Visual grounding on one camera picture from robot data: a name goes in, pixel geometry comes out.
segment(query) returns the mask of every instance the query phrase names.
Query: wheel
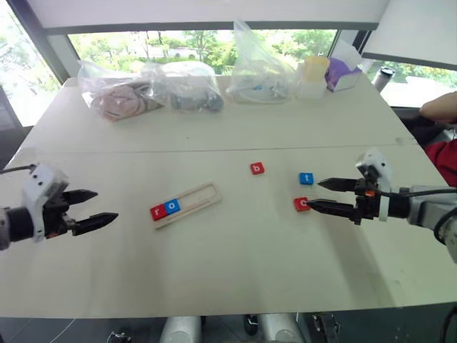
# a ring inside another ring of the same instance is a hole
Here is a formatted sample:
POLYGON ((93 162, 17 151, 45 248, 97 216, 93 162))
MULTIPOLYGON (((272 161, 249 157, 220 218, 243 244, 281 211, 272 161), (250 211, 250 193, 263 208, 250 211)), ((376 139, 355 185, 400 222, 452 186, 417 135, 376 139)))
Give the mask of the wheel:
POLYGON ((257 331, 258 331, 257 316, 245 314, 243 317, 243 322, 244 322, 244 331, 246 331, 246 333, 249 336, 253 336, 257 333, 257 331))
POLYGON ((119 332, 112 332, 106 340, 108 343, 131 343, 133 330, 130 328, 122 328, 119 332))

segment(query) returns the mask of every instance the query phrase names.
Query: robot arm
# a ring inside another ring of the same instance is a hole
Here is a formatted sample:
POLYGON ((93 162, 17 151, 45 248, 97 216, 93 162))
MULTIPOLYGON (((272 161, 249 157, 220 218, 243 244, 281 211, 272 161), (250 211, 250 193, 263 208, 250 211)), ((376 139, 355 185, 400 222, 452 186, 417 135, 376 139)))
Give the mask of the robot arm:
POLYGON ((362 219, 387 217, 407 219, 417 227, 433 230, 435 238, 445 244, 457 264, 457 189, 427 186, 391 187, 392 168, 377 149, 370 149, 356 164, 361 179, 330 178, 320 186, 337 192, 354 192, 356 205, 317 199, 308 202, 316 211, 350 219, 356 225, 362 219))
POLYGON ((78 189, 64 192, 69 185, 66 175, 45 164, 34 166, 22 189, 22 205, 13 209, 0 208, 0 250, 11 242, 32 238, 40 242, 71 231, 74 236, 100 229, 118 214, 100 213, 77 222, 66 213, 74 204, 85 202, 95 192, 78 189))

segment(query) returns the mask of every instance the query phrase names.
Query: window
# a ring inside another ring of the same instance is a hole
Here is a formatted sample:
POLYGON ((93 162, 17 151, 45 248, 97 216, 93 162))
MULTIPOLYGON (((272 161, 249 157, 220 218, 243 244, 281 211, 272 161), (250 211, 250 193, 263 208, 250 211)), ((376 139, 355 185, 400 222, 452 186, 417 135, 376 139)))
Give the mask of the window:
POLYGON ((0 0, 0 84, 23 126, 35 125, 60 87, 4 0, 0 0))
MULTIPOLYGON (((329 52, 336 30, 255 30, 272 51, 297 64, 305 56, 329 52)), ((231 30, 140 31, 69 35, 76 52, 106 68, 139 71, 155 61, 203 61, 229 75, 237 51, 231 30)))
POLYGON ((392 80, 381 92, 390 106, 421 107, 427 101, 457 90, 457 71, 389 61, 364 62, 369 66, 366 74, 371 81, 382 66, 395 70, 392 80))

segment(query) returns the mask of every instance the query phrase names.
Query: white container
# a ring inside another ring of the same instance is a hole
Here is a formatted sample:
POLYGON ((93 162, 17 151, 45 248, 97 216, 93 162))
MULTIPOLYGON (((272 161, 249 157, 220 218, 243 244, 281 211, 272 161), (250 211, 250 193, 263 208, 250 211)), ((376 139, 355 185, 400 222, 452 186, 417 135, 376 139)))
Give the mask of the white container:
POLYGON ((327 90, 324 78, 317 82, 300 80, 297 85, 297 99, 320 99, 327 90))

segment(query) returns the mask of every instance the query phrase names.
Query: blue letter block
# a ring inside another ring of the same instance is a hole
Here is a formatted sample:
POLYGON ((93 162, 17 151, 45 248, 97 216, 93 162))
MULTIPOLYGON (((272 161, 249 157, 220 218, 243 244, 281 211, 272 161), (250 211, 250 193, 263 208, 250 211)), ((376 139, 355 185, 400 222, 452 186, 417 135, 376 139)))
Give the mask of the blue letter block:
POLYGON ((298 175, 298 179, 300 180, 301 184, 313 184, 314 183, 313 173, 300 173, 298 175))
POLYGON ((166 215, 169 216, 170 214, 173 214, 174 212, 177 212, 181 209, 178 203, 178 199, 173 199, 170 200, 169 202, 166 202, 165 204, 165 211, 166 215))

